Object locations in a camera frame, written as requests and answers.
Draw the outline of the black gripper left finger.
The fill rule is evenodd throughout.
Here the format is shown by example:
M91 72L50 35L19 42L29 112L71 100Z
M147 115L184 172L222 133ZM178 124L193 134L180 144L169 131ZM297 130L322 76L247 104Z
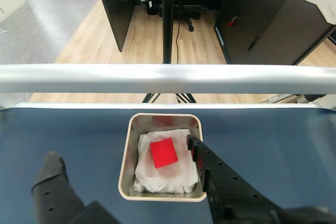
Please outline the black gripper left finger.
M85 208L70 185L63 158L55 151L45 155L31 194L38 223L70 223Z

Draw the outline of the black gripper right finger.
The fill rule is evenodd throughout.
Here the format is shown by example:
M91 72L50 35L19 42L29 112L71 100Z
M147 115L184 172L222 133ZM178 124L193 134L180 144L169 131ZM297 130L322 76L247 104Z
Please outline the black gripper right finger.
M276 223L276 205L262 196L194 135L187 148L196 164L213 223Z

